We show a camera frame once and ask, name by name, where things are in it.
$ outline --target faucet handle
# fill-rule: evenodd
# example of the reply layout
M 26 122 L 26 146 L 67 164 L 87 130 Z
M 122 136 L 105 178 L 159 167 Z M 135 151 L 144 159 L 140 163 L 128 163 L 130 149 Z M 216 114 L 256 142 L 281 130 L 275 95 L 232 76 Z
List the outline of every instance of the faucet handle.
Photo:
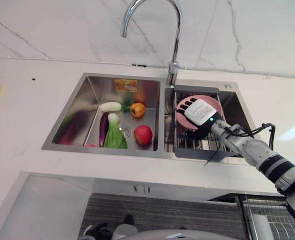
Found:
M 179 72 L 180 65 L 178 61 L 170 61 L 168 63 L 168 73 L 177 74 Z

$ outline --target gray floor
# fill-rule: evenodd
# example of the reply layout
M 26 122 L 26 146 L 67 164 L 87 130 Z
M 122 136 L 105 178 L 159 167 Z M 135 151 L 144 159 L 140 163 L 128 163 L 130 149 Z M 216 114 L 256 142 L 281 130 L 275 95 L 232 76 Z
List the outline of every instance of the gray floor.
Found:
M 88 225 L 108 223 L 115 229 L 126 214 L 134 216 L 139 232 L 186 227 L 245 240 L 236 206 L 93 193 L 89 198 L 80 235 Z

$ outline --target white countertop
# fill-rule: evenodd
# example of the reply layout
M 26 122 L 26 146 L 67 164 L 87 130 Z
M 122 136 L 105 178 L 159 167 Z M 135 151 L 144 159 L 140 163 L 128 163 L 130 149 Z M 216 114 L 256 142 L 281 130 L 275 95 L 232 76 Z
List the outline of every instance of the white countertop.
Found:
M 83 73 L 166 77 L 167 70 L 108 64 L 0 59 L 0 206 L 20 171 L 276 193 L 254 167 L 41 150 Z M 237 82 L 256 126 L 276 125 L 274 149 L 295 164 L 295 79 L 180 70 L 182 79 Z M 261 138 L 266 141 L 269 132 Z

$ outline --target yellow bell pepper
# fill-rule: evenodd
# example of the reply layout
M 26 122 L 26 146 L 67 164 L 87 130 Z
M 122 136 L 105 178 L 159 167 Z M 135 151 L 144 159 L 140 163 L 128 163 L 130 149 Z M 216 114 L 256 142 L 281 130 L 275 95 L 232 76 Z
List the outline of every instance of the yellow bell pepper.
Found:
M 133 103 L 130 107 L 129 110 L 133 117 L 139 118 L 142 117 L 146 113 L 146 106 L 144 106 L 143 103 L 137 102 Z

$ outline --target yellow object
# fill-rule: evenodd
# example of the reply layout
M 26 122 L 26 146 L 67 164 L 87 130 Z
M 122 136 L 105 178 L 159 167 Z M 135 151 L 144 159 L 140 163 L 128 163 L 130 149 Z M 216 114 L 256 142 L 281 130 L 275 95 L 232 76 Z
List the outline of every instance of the yellow object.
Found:
M 144 106 L 143 103 L 133 103 L 130 107 L 129 110 L 133 117 L 139 118 L 142 117 L 146 113 L 146 106 Z
M 137 80 L 115 78 L 114 83 L 117 92 L 136 93 L 138 91 Z

